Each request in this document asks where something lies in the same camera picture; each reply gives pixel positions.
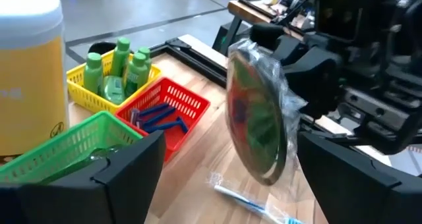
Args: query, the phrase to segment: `concrete floor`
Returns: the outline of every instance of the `concrete floor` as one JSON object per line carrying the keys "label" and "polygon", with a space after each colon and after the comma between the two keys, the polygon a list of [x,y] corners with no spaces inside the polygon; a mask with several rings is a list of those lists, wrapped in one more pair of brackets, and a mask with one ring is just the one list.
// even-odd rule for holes
{"label": "concrete floor", "polygon": [[95,42],[125,36],[131,48],[154,46],[191,34],[211,46],[233,16],[231,0],[61,0],[65,18],[66,69],[86,57]]}

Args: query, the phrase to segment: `wooden surface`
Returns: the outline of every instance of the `wooden surface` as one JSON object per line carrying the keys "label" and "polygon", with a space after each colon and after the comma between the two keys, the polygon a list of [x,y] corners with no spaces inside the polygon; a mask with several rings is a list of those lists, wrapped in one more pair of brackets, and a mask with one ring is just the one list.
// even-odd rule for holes
{"label": "wooden surface", "polygon": [[[223,55],[194,37],[182,36],[180,39],[216,62],[225,64]],[[268,223],[214,191],[209,184],[210,177],[220,177],[226,187],[306,223],[327,223],[302,172],[295,172],[290,192],[286,188],[262,186],[248,174],[227,131],[224,115],[226,91],[223,88],[170,55],[153,58],[153,63],[161,68],[163,76],[204,96],[210,100],[211,106],[180,152],[164,167],[146,224]],[[74,103],[69,104],[69,114],[71,125],[91,115]]]}
{"label": "wooden surface", "polygon": [[[276,11],[281,12],[282,10],[286,9],[286,7],[281,4],[268,7],[267,5],[262,4],[261,1],[253,1],[251,3],[270,14],[273,14],[274,16],[276,16]],[[246,22],[249,22],[251,24],[271,21],[271,19],[268,18],[267,16],[264,16],[263,14],[257,12],[256,10],[249,8],[248,6],[240,3],[238,0],[230,1],[227,8],[231,14],[234,14],[240,17],[240,19]],[[291,24],[300,28],[302,26],[304,19],[305,19],[304,16],[299,15],[298,17],[293,19]],[[284,28],[284,31],[288,34],[291,34],[293,37],[297,39],[300,39],[300,40],[302,39],[302,36],[300,36],[299,34],[295,32],[290,31],[286,27]]]}

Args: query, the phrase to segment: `plastic basket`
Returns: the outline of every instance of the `plastic basket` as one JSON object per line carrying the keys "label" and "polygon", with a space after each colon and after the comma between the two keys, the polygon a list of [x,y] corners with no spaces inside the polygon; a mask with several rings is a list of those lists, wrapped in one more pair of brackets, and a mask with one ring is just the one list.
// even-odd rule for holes
{"label": "plastic basket", "polygon": [[[133,57],[133,54],[130,54],[129,60],[132,60],[132,57]],[[113,60],[113,51],[110,51],[102,55],[104,76],[107,76],[110,74],[112,60]],[[121,108],[128,101],[136,97],[144,88],[146,88],[149,84],[151,84],[161,75],[161,70],[155,67],[155,65],[152,65],[151,70],[150,70],[150,75],[148,77],[148,82],[144,86],[139,88],[134,94],[128,97],[123,103],[121,103],[120,105],[115,105],[112,102],[88,91],[87,89],[83,87],[84,86],[84,68],[85,68],[85,63],[75,67],[74,69],[67,71],[67,87],[75,103],[87,108],[88,110],[94,113],[105,110],[114,114],[119,108]]]}
{"label": "plastic basket", "polygon": [[178,151],[188,135],[193,131],[200,118],[210,106],[210,102],[194,92],[180,86],[168,78],[161,78],[157,83],[145,89],[137,97],[124,105],[116,112],[116,117],[129,125],[133,130],[143,133],[145,131],[130,123],[131,110],[134,108],[148,109],[159,103],[167,102],[176,108],[176,112],[166,117],[158,124],[175,121],[180,116],[187,127],[188,133],[184,133],[179,126],[167,129],[164,132],[166,138],[166,156],[168,161],[172,154]]}
{"label": "plastic basket", "polygon": [[107,111],[99,112],[0,167],[0,182],[40,182],[96,148],[128,145],[142,136]]}

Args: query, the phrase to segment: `toothbrush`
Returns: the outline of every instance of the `toothbrush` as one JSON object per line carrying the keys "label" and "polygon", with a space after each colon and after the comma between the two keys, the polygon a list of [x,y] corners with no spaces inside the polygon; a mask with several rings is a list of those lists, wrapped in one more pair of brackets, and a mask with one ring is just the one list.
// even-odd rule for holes
{"label": "toothbrush", "polygon": [[248,200],[247,198],[227,189],[220,185],[214,185],[214,190],[225,194],[227,196],[230,196],[234,198],[237,202],[239,202],[241,205],[245,206],[247,209],[263,216],[263,218],[275,223],[275,224],[302,224],[297,219],[286,217],[284,221],[278,219],[277,217],[274,217],[271,213],[268,213],[265,208],[253,203],[252,201]]}

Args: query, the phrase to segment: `yellow container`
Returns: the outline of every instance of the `yellow container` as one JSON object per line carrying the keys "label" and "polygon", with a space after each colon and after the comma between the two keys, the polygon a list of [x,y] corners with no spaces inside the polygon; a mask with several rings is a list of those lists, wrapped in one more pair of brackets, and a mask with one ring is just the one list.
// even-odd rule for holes
{"label": "yellow container", "polygon": [[[129,60],[132,60],[133,54],[129,55]],[[113,51],[105,53],[102,55],[103,61],[103,75],[107,76],[110,74],[111,61],[113,60]],[[161,70],[155,65],[151,66],[150,76],[148,77],[148,82],[139,88],[135,93],[133,93],[129,98],[127,98],[120,105],[115,105],[112,102],[98,96],[87,89],[83,88],[84,86],[84,68],[85,63],[67,71],[67,87],[72,99],[79,105],[87,108],[88,110],[97,113],[99,111],[109,111],[112,114],[124,106],[127,102],[131,101],[135,96],[137,96],[141,91],[155,81],[160,75]]]}
{"label": "yellow container", "polygon": [[68,127],[60,0],[0,0],[0,156]]}

